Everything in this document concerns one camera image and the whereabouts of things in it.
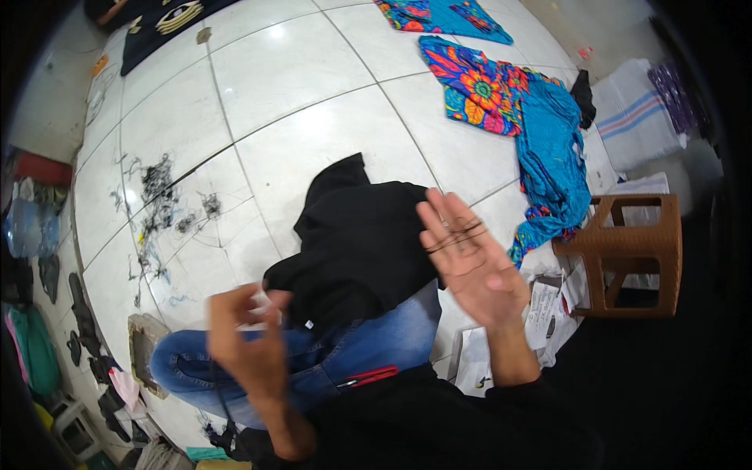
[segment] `plastic bottle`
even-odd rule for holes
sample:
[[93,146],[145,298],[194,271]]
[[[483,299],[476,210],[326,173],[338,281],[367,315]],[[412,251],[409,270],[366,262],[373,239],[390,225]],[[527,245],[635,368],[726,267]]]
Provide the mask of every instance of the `plastic bottle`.
[[59,221],[48,204],[15,198],[2,228],[13,258],[49,256],[57,247]]

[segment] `brown plastic stool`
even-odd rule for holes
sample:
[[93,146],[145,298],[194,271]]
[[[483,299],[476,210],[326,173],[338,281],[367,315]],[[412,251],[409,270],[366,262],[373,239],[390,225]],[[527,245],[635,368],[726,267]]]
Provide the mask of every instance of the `brown plastic stool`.
[[[574,310],[586,317],[664,318],[676,313],[681,281],[681,218],[675,194],[596,196],[590,222],[568,242],[553,240],[558,256],[581,255],[590,291],[590,309]],[[660,206],[660,220],[651,226],[624,226],[622,207]],[[614,226],[604,223],[609,213]],[[616,277],[605,287],[603,274]],[[616,308],[628,274],[660,274],[658,303],[650,308]]]

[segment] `purple fabric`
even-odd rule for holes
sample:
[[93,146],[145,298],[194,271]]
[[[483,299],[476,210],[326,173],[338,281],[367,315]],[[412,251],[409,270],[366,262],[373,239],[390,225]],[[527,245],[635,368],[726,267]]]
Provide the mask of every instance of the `purple fabric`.
[[8,332],[13,338],[13,344],[16,345],[16,354],[18,355],[18,365],[21,367],[21,378],[27,384],[29,383],[29,373],[26,371],[26,364],[23,363],[23,356],[21,356],[21,348],[18,347],[18,340],[16,339],[16,326],[13,324],[10,315],[5,315],[5,325],[8,327]]
[[702,109],[694,109],[676,65],[672,62],[658,65],[647,71],[647,77],[666,103],[671,123],[677,134],[682,134],[707,123]]

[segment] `white plastic stool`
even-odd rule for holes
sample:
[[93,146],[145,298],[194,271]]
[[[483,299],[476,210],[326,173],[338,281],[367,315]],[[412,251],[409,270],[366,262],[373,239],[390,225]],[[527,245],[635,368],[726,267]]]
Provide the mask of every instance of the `white plastic stool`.
[[77,463],[85,463],[102,450],[97,432],[81,400],[63,399],[65,410],[52,423],[52,433]]

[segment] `striped towel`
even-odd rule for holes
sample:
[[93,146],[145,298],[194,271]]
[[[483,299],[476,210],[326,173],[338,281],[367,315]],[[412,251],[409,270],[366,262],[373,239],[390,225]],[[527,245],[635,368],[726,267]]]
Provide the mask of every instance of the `striped towel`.
[[630,59],[593,86],[596,126],[616,171],[629,171],[687,146],[677,135],[655,86],[647,77],[650,62]]

